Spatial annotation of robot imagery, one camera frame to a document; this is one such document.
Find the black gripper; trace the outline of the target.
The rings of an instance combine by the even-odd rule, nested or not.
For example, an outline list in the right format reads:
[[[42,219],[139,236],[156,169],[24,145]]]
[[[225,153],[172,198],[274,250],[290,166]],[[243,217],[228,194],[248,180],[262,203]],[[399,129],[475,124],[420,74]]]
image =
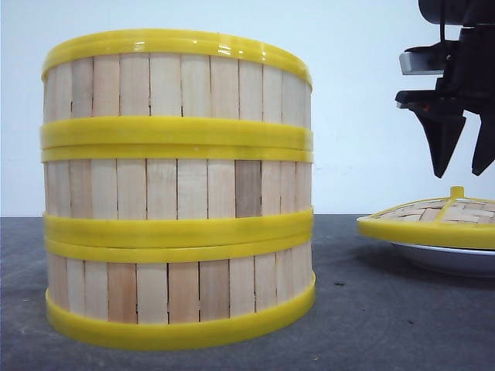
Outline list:
[[[485,111],[494,101],[494,2],[420,1],[418,7],[424,19],[439,26],[440,41],[406,49],[399,57],[401,72],[442,77],[434,90],[403,90],[397,93],[396,101],[400,108],[410,108],[445,98],[480,113],[472,173],[481,175],[495,159],[495,115]],[[415,115],[425,131],[433,172],[441,178],[466,119],[462,111],[439,114],[416,110]]]

